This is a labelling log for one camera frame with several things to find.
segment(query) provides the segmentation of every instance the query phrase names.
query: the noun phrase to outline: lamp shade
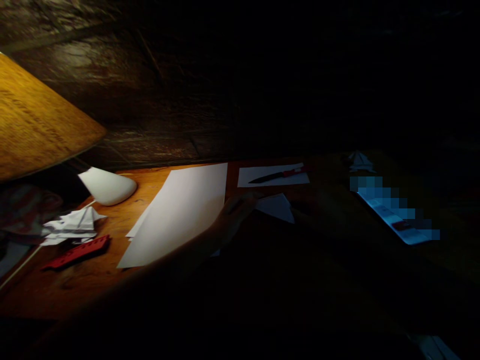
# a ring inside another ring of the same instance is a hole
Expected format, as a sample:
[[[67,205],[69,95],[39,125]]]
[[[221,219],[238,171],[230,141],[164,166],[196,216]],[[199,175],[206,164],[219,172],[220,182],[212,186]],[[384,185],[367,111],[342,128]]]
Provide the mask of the lamp shade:
[[[0,53],[0,182],[59,164],[107,130]]]

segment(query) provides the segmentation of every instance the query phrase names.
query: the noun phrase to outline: knife blade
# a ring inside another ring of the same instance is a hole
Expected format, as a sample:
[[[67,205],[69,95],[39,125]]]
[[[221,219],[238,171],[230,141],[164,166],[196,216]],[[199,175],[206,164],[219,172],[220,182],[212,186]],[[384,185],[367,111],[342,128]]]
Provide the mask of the knife blade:
[[[310,166],[302,166],[302,167],[297,167],[293,170],[288,170],[288,171],[281,171],[281,172],[275,172],[270,175],[262,176],[259,178],[256,178],[252,181],[249,181],[249,184],[261,184],[265,183],[267,181],[273,180],[273,179],[278,179],[278,178],[288,178],[289,176],[296,175],[296,174],[301,174],[301,173],[306,173],[312,171],[312,168]]]

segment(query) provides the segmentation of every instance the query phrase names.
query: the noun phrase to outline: stack of paper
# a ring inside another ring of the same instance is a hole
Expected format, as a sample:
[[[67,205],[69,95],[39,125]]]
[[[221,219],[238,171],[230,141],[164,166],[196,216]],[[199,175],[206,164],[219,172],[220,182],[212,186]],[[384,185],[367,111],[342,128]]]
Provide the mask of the stack of paper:
[[[43,224],[43,234],[47,233],[41,246],[57,245],[67,239],[74,239],[75,244],[83,244],[93,240],[97,233],[94,231],[94,222],[106,218],[100,215],[91,206],[60,216],[60,220],[53,220]]]
[[[224,206],[227,166],[172,170],[128,233],[134,238],[118,268],[147,265],[206,230]]]
[[[351,173],[356,172],[357,170],[367,170],[371,173],[376,173],[376,171],[373,170],[374,165],[372,162],[360,151],[357,150],[352,152],[348,158],[353,161],[353,164],[350,165]]]

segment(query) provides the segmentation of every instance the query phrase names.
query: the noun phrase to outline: crumpled paper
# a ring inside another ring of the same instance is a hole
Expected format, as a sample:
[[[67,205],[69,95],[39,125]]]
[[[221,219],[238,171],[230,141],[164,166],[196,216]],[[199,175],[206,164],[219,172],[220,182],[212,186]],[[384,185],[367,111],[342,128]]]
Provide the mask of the crumpled paper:
[[[57,245],[67,239],[74,239],[74,244],[88,243],[97,236],[94,222],[106,217],[96,212],[93,207],[87,206],[60,216],[60,220],[46,222],[42,230],[42,235],[46,235],[45,241],[40,246]]]
[[[355,151],[350,154],[348,157],[353,161],[353,164],[350,165],[350,172],[354,173],[358,170],[367,170],[371,173],[377,173],[373,170],[374,164],[369,160],[369,158],[362,154],[360,151]]]

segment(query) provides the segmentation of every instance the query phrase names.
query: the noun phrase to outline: stone wall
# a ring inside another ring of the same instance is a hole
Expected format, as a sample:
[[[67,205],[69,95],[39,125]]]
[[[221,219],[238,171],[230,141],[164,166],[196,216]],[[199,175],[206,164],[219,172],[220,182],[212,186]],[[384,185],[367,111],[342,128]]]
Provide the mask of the stone wall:
[[[104,169],[437,137],[419,119],[463,95],[455,6],[312,6],[0,0],[0,51],[107,127],[80,156]]]

